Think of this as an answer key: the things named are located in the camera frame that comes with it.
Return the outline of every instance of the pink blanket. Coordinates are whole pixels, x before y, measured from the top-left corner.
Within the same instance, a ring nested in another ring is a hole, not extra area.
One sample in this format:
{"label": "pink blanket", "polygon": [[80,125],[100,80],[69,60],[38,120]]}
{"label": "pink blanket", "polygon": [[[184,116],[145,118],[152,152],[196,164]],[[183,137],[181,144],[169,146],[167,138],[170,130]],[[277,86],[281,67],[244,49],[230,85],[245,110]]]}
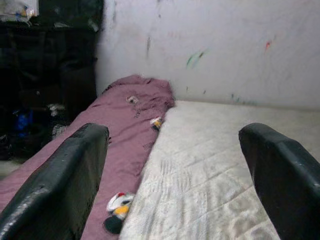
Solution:
{"label": "pink blanket", "polygon": [[[127,101],[130,97],[134,99],[132,102]],[[132,75],[115,81],[86,111],[79,114],[62,135],[0,181],[0,212],[32,172],[41,166],[66,138],[84,124],[96,123],[107,126],[112,139],[100,188],[81,239],[116,239],[117,235],[108,233],[103,227],[103,222],[108,217],[107,203],[118,192],[137,191],[141,170],[158,135],[158,132],[152,129],[150,120],[157,117],[163,119],[166,111],[173,106],[171,88],[165,80]]]}

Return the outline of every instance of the bed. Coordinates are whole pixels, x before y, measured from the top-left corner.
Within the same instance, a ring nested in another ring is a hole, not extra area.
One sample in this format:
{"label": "bed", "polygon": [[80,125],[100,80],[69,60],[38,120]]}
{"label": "bed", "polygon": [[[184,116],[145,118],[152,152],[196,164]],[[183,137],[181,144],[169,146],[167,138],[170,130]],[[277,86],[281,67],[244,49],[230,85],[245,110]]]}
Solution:
{"label": "bed", "polygon": [[[107,126],[112,139],[81,239],[279,239],[253,187],[238,132],[261,122],[320,159],[320,112],[190,101],[173,106],[167,81],[136,75],[116,81],[61,136],[0,181],[0,211],[66,138],[95,123]],[[159,117],[158,132],[151,120]],[[136,195],[120,235],[113,235],[103,221],[118,192]]]}

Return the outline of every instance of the red paint mark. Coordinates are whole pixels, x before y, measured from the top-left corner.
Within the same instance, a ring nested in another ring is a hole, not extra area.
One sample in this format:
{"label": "red paint mark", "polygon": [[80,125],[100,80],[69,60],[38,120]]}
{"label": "red paint mark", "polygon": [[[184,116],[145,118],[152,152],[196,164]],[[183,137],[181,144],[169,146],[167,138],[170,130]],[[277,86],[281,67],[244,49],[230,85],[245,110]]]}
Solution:
{"label": "red paint mark", "polygon": [[268,48],[270,48],[270,46],[271,46],[271,41],[268,41],[265,45],[265,51],[267,51]]}

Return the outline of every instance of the white wall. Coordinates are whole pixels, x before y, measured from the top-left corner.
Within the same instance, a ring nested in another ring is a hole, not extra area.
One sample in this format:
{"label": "white wall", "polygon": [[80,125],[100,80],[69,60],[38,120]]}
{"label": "white wall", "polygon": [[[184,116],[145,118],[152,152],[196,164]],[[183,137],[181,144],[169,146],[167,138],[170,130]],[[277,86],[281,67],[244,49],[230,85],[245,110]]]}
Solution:
{"label": "white wall", "polygon": [[320,0],[106,0],[98,93],[142,74],[181,100],[320,109],[319,13]]}

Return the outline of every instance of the quilted mattress surface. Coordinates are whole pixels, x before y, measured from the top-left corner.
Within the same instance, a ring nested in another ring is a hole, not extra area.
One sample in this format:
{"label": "quilted mattress surface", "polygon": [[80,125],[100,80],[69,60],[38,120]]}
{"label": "quilted mattress surface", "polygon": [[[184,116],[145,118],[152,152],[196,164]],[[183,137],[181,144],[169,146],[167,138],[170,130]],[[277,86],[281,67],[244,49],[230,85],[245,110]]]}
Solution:
{"label": "quilted mattress surface", "polygon": [[144,166],[120,239],[279,239],[238,140],[239,130],[254,122],[320,159],[320,112],[177,101]]}

